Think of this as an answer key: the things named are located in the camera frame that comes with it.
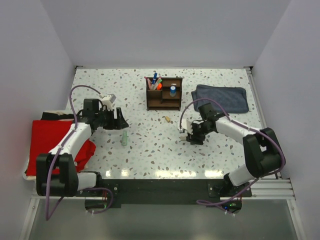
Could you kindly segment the light green stapler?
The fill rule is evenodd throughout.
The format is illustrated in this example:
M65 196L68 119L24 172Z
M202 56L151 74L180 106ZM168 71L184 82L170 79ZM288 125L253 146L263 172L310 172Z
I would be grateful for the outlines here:
M122 132L121 144L122 144L122 146L127 146L128 145L128 132L126 130L124 130Z

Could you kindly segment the brown wooden desk organizer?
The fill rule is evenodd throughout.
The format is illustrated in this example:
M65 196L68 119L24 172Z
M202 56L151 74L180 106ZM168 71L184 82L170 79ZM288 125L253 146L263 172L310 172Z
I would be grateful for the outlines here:
M145 77L146 109L148 111L180 111L182 105L182 77L163 77L160 90L150 89L151 84ZM175 96L170 95L170 87L176 88Z

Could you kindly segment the red gel pen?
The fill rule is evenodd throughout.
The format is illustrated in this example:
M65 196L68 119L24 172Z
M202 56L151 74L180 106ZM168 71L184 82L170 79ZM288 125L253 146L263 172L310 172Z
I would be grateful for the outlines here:
M147 82L147 85L148 85L148 89L151 90L152 89L152 84L151 84L150 79L146 78L146 82Z

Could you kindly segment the orange black highlighter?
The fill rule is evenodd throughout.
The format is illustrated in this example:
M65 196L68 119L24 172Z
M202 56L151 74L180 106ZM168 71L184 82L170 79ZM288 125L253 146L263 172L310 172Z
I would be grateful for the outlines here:
M161 84L161 83L159 83L159 84L157 85L156 90L157 90L157 91L161 91L161 90L162 90L162 84Z

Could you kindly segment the blue battery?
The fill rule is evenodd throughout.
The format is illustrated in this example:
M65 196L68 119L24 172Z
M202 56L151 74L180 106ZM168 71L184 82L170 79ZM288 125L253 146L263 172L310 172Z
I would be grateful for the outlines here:
M176 96L176 94L177 94L177 88L176 88L175 85L171 85L171 86L170 86L169 94L170 94L170 96L171 96L172 98Z

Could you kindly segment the green capped marker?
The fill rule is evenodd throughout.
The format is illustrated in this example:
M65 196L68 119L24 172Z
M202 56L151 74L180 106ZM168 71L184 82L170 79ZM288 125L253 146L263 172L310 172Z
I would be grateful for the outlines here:
M160 80L157 80L156 83L155 83L155 85L158 86L158 85L161 83L161 81L162 81L161 79L160 79Z

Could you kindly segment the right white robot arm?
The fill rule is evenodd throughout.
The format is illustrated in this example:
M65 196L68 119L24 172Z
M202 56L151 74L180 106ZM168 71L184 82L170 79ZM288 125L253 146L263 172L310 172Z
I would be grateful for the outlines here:
M181 118L178 130L192 145L203 145L209 133L223 134L243 146L244 164L223 177L221 193L233 197L251 180L275 174L286 164L277 136L271 128L257 129L218 113L210 103L199 108L200 120Z

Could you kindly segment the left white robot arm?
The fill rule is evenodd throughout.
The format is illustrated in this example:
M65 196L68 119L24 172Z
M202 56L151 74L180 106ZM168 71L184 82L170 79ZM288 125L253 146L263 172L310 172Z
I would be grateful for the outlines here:
M113 108L109 100L89 98L62 140L49 153L36 158L36 192L40 196L73 197L86 190L99 196L104 190L101 175L95 171L77 172L75 159L84 143L98 128L128 128L122 109Z

